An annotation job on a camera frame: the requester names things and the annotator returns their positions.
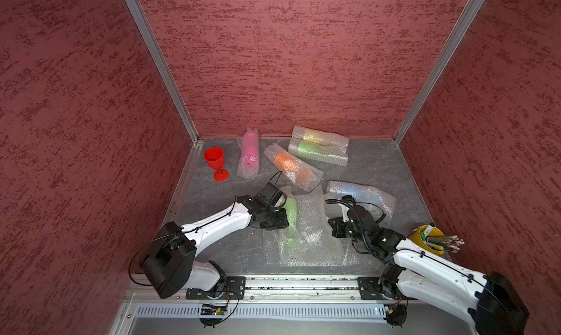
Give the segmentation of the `pink glass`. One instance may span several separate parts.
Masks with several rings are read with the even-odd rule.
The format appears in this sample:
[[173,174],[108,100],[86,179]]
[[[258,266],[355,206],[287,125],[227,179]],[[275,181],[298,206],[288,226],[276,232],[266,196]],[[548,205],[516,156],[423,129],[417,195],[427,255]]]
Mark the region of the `pink glass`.
[[238,176],[252,179],[259,172],[259,131],[247,128],[244,135],[238,139],[241,150],[238,162]]

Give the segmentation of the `orange glass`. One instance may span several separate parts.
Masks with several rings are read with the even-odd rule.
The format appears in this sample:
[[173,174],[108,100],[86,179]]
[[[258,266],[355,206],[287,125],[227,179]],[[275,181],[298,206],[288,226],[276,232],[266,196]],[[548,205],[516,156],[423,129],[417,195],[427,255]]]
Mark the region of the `orange glass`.
[[292,184],[306,192],[314,190],[323,179],[323,171],[296,158],[278,144],[267,146],[264,154]]

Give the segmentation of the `clear bubble wrap sheet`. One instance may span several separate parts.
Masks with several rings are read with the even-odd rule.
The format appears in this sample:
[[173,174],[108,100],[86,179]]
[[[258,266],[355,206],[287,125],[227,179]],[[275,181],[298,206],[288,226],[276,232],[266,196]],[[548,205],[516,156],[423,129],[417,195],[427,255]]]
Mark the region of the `clear bubble wrap sheet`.
[[358,259],[345,243],[325,231],[265,231],[267,264],[275,266],[352,266]]
[[324,209],[324,193],[320,186],[306,195],[289,195],[288,198],[294,198],[298,204],[298,231],[306,233],[325,231],[332,235],[332,229],[327,222],[328,218]]

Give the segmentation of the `red wine glass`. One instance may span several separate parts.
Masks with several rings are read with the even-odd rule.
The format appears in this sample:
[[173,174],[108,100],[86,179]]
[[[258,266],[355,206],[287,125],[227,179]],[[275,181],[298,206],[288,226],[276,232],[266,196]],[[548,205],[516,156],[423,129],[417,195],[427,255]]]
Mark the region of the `red wine glass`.
[[224,151],[220,147],[211,147],[204,153],[206,163],[215,171],[213,178],[217,182],[223,182],[229,177],[229,171],[224,168]]

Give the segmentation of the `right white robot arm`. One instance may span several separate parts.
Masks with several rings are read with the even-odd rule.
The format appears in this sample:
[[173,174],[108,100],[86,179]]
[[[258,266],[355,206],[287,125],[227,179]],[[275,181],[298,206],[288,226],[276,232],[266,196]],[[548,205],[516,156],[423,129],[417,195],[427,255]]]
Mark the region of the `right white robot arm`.
[[330,218],[332,235],[363,245],[385,265],[378,289],[388,300],[414,298],[458,317],[478,334],[523,334],[530,312],[510,280],[483,274],[435,255],[412,240],[380,226],[353,197],[327,199],[341,215]]

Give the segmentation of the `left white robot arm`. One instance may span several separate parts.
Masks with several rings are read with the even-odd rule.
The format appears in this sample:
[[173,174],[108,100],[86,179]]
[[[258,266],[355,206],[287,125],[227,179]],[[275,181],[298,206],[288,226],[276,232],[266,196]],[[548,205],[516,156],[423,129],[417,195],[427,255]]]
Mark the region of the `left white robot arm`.
[[201,262],[197,256],[212,244],[249,226],[281,230],[289,226],[286,213],[288,197],[267,183],[254,197],[236,197],[226,209],[186,225],[170,221],[147,244],[140,268],[159,298],[166,299],[182,288],[221,298],[227,290],[226,273],[213,261]]

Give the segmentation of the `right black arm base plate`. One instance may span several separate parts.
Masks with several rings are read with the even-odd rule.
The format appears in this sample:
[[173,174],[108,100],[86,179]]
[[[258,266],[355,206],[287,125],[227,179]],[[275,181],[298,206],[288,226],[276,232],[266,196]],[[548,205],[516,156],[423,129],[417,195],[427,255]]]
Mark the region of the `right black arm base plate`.
[[362,301],[397,301],[402,297],[394,282],[379,277],[358,277],[358,289]]

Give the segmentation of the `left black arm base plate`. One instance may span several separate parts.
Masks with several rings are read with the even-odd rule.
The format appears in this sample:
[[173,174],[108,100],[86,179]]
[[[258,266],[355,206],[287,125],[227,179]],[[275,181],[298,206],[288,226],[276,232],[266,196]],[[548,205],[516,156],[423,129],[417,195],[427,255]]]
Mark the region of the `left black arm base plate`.
[[201,289],[188,289],[187,300],[227,301],[243,299],[245,293],[245,277],[222,277],[209,291]]

